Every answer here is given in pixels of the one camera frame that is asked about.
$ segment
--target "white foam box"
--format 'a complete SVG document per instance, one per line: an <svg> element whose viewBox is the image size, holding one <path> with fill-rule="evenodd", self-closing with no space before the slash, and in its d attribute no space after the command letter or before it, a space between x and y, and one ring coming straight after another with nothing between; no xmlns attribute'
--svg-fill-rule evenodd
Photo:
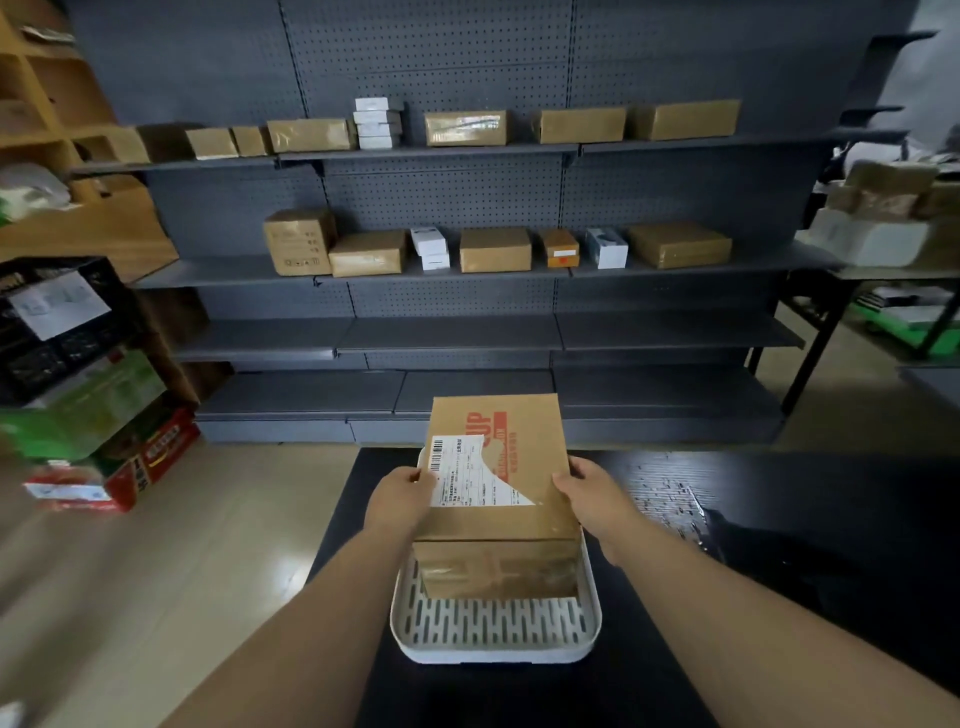
<svg viewBox="0 0 960 728"><path fill-rule="evenodd" d="M358 111L403 111L403 100L395 96L373 96L354 99Z"/></svg>
<svg viewBox="0 0 960 728"><path fill-rule="evenodd" d="M450 254L424 255L420 258L420 262L423 263L424 271L439 271L450 267Z"/></svg>
<svg viewBox="0 0 960 728"><path fill-rule="evenodd" d="M587 249L597 268L626 268L627 241L610 228L588 228Z"/></svg>
<svg viewBox="0 0 960 728"><path fill-rule="evenodd" d="M355 111L354 124L399 124L398 111Z"/></svg>
<svg viewBox="0 0 960 728"><path fill-rule="evenodd" d="M447 255L446 238L436 228L411 228L410 239L414 241L414 248L420 257Z"/></svg>
<svg viewBox="0 0 960 728"><path fill-rule="evenodd" d="M359 136L390 136L391 134L402 133L403 128L398 121L383 124L357 124L357 134Z"/></svg>
<svg viewBox="0 0 960 728"><path fill-rule="evenodd" d="M400 135L390 136L361 136L360 149L393 149L400 146Z"/></svg>
<svg viewBox="0 0 960 728"><path fill-rule="evenodd" d="M817 210L807 239L850 265L900 268L917 259L929 231L928 223L858 220L823 208Z"/></svg>

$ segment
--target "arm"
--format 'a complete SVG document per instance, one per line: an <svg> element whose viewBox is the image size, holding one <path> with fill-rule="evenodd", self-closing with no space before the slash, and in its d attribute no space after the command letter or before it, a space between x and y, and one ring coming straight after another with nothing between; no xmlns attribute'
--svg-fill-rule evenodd
<svg viewBox="0 0 960 728"><path fill-rule="evenodd" d="M217 667L161 728L350 726L390 609L396 574L430 508L434 476L397 468L363 530Z"/></svg>
<svg viewBox="0 0 960 728"><path fill-rule="evenodd" d="M724 728L957 726L960 700L640 514L598 465L554 475Z"/></svg>

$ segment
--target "white tray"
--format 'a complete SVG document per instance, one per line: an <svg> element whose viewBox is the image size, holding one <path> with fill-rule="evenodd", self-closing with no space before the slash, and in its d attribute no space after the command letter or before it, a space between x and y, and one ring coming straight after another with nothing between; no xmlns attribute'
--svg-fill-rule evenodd
<svg viewBox="0 0 960 728"><path fill-rule="evenodd" d="M586 543L577 573L579 597L430 599L413 553L396 577L390 630L411 660L456 663L575 663L593 649L602 614Z"/></svg>

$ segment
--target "tiled floor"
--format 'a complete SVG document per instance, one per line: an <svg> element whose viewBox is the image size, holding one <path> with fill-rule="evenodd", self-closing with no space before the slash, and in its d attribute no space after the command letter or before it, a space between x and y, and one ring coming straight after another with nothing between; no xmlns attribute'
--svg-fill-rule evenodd
<svg viewBox="0 0 960 728"><path fill-rule="evenodd" d="M804 336L789 312L782 319ZM785 391L799 351L764 354ZM960 413L840 328L780 449L960 453ZM197 446L129 514L0 490L0 702L44 728L153 728L302 586L356 449Z"/></svg>

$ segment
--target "hand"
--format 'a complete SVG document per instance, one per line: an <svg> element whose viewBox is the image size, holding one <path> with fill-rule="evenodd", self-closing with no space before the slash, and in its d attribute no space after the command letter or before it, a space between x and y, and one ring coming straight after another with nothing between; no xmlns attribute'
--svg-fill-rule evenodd
<svg viewBox="0 0 960 728"><path fill-rule="evenodd" d="M394 468L373 489L364 528L396 532L413 538L430 512L430 497L437 477L427 469Z"/></svg>
<svg viewBox="0 0 960 728"><path fill-rule="evenodd" d="M639 512L630 496L596 463L571 455L570 469L575 474L554 473L553 484L570 498L580 525L597 538L604 556L616 566L616 534L630 528Z"/></svg>

